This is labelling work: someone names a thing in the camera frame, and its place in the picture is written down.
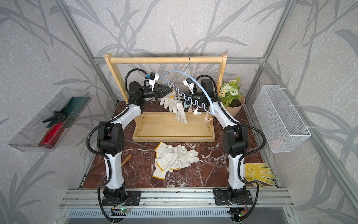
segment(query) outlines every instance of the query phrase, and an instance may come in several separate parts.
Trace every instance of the metal rail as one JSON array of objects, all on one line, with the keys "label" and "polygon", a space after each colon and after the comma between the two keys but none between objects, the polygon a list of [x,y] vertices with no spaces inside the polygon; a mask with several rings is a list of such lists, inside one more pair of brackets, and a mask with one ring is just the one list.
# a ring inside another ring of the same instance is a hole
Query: metal rail
[{"label": "metal rail", "polygon": [[[93,59],[95,64],[105,64],[105,58],[96,57]],[[263,62],[263,58],[236,58],[236,57],[228,57],[226,63],[227,64],[261,64]]]}]

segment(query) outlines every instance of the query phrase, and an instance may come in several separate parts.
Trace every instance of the clear plastic tray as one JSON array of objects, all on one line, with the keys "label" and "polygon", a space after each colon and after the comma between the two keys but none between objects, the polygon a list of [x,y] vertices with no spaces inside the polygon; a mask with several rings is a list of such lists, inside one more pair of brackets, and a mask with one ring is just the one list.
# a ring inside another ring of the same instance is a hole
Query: clear plastic tray
[{"label": "clear plastic tray", "polygon": [[[76,104],[73,105],[73,110],[68,115],[66,120],[61,124],[53,136],[49,138],[47,144],[41,144],[42,139],[49,131],[48,125],[50,122],[43,123],[42,121],[52,117],[54,111],[61,111],[73,97],[76,99]],[[60,141],[71,128],[75,120],[79,117],[81,112],[87,106],[91,98],[88,91],[71,90],[63,88],[10,142],[9,145],[23,151],[32,152],[52,152],[58,146]]]}]

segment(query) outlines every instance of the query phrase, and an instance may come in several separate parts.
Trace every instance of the wooden stick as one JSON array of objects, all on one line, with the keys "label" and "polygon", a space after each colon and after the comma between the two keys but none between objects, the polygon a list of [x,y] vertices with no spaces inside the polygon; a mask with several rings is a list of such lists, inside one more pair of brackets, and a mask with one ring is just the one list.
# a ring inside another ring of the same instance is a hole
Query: wooden stick
[{"label": "wooden stick", "polygon": [[219,94],[221,83],[223,81],[223,76],[224,76],[224,71],[225,71],[225,66],[226,66],[226,60],[227,60],[227,53],[222,53],[221,57],[222,57],[222,62],[220,63],[219,71],[218,71],[218,77],[216,78],[216,86],[217,86],[217,89],[218,89],[218,92],[216,94]]},{"label": "wooden stick", "polygon": [[107,65],[108,67],[110,68],[111,70],[111,73],[113,75],[113,78],[114,80],[116,81],[117,83],[117,86],[119,88],[119,90],[121,91],[122,93],[122,96],[124,98],[124,100],[126,101],[126,103],[128,103],[128,100],[129,100],[129,96],[128,94],[126,93],[126,88],[124,87],[124,81],[123,81],[123,77],[121,75],[121,73],[119,72],[119,69],[117,67],[116,64],[113,64],[111,61],[111,59],[113,58],[113,55],[111,53],[106,53],[105,54],[105,60],[107,62]]},{"label": "wooden stick", "polygon": [[[223,57],[190,57],[190,63],[222,63]],[[114,58],[111,57],[113,64],[173,64],[189,63],[188,57],[130,57]]]},{"label": "wooden stick", "polygon": [[122,161],[121,165],[124,166],[124,165],[128,162],[128,160],[130,160],[131,158],[132,158],[132,154],[129,154],[129,155]]}]

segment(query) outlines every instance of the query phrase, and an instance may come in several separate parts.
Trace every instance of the potted plant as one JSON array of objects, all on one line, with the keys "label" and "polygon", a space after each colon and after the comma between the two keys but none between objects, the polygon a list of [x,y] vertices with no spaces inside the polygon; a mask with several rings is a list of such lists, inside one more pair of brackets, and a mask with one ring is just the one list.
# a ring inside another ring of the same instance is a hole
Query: potted plant
[{"label": "potted plant", "polygon": [[219,98],[226,110],[235,117],[245,102],[244,96],[239,92],[241,85],[240,77],[230,80],[229,83],[223,82],[220,87]]}]

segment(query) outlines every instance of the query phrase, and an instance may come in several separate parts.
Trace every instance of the glove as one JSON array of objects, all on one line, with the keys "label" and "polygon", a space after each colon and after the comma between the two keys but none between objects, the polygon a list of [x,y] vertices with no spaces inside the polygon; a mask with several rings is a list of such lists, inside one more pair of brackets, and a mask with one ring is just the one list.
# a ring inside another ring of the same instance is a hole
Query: glove
[{"label": "glove", "polygon": [[153,173],[153,177],[164,180],[166,173],[170,170],[170,166],[176,161],[179,156],[179,151],[177,147],[168,146],[161,157],[157,157],[154,159],[155,161],[155,171]]},{"label": "glove", "polygon": [[160,100],[160,106],[164,105],[164,108],[168,108],[169,107],[169,111],[170,112],[174,112],[176,113],[177,109],[176,109],[176,102],[175,99],[173,97],[172,94],[167,94],[165,95],[161,100]]},{"label": "glove", "polygon": [[187,118],[185,117],[185,112],[184,112],[184,107],[182,105],[182,103],[176,103],[176,107],[177,107],[177,112],[175,115],[175,118],[180,121],[180,119],[182,120],[182,122],[184,124],[187,124]]},{"label": "glove", "polygon": [[[188,151],[187,151],[187,149],[185,148],[185,146],[178,145],[177,148],[178,148],[178,151],[179,151],[179,157],[181,157],[181,156],[183,156],[183,155],[185,155],[185,154],[188,153]],[[174,171],[174,169],[170,168],[169,172],[170,172],[170,173],[173,173],[173,171]]]},{"label": "glove", "polygon": [[167,144],[165,144],[164,142],[160,142],[159,145],[157,146],[157,148],[154,150],[156,152],[156,155],[155,155],[155,159],[154,159],[155,171],[153,173],[153,177],[163,179],[163,180],[165,178],[165,174],[163,177],[162,171],[156,162],[163,156],[163,153],[165,152],[165,150],[167,148],[168,148]]},{"label": "glove", "polygon": [[[247,181],[258,180],[269,185],[275,185],[273,179],[276,176],[267,163],[245,163],[243,168],[245,170],[244,177]],[[263,189],[263,184],[259,182],[258,187]]]},{"label": "glove", "polygon": [[164,142],[160,142],[157,148],[154,150],[156,152],[155,158],[160,159],[163,155],[163,152],[168,148],[168,145]]},{"label": "glove", "polygon": [[199,161],[199,158],[196,157],[198,152],[195,150],[190,150],[186,154],[180,156],[173,165],[170,166],[171,170],[178,170],[188,166],[192,166],[192,163]]}]

